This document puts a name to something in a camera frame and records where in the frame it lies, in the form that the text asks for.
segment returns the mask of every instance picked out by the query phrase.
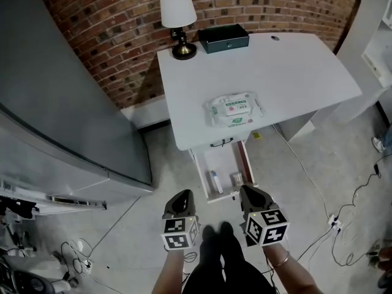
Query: bracelet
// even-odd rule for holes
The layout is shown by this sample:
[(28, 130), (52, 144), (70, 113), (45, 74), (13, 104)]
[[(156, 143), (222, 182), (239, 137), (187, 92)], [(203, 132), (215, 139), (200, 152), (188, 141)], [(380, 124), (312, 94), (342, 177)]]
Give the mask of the bracelet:
[(278, 263), (277, 265), (275, 265), (275, 266), (274, 266), (274, 265), (272, 265), (272, 267), (273, 267), (273, 268), (277, 268), (277, 267), (279, 267), (279, 266), (283, 265), (283, 264), (284, 264), (284, 263), (285, 263), (285, 262), (288, 260), (289, 256), (290, 256), (290, 252), (288, 251), (288, 252), (287, 252), (287, 256), (286, 256), (286, 258), (284, 258), (284, 259), (283, 259), (283, 261), (282, 261), (282, 262), (280, 262), (280, 263)]

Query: brick wall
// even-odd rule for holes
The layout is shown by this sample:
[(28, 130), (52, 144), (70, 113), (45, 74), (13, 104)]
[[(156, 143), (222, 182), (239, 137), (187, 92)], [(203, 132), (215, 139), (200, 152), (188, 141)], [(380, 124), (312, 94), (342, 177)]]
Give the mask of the brick wall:
[[(156, 51), (172, 46), (159, 0), (44, 0), (80, 60), (124, 108), (164, 93)], [(310, 32), (332, 50), (356, 0), (193, 0), (197, 30), (241, 24), (248, 32)]]

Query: white table lamp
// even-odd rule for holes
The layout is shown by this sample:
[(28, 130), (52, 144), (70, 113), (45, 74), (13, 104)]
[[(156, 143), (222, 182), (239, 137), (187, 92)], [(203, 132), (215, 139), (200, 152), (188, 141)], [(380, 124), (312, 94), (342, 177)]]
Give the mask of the white table lamp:
[(178, 40), (173, 47), (173, 56), (178, 60), (188, 60), (196, 55), (197, 48), (187, 43), (183, 26), (195, 23), (197, 15), (192, 0), (160, 0), (162, 25), (171, 28), (170, 35)]

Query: gray refrigerator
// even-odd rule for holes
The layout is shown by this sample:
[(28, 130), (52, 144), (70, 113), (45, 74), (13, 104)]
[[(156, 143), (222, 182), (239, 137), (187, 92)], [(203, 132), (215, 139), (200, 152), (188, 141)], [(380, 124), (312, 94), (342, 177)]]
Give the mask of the gray refrigerator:
[(108, 203), (154, 190), (142, 136), (42, 0), (0, 0), (0, 175)]

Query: lamp shade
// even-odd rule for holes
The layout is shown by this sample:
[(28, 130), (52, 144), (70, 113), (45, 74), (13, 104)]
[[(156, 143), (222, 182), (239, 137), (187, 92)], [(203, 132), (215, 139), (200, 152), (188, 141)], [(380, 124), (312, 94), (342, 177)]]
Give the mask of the lamp shade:
[(179, 28), (196, 22), (197, 16), (192, 0), (160, 0), (162, 25)]

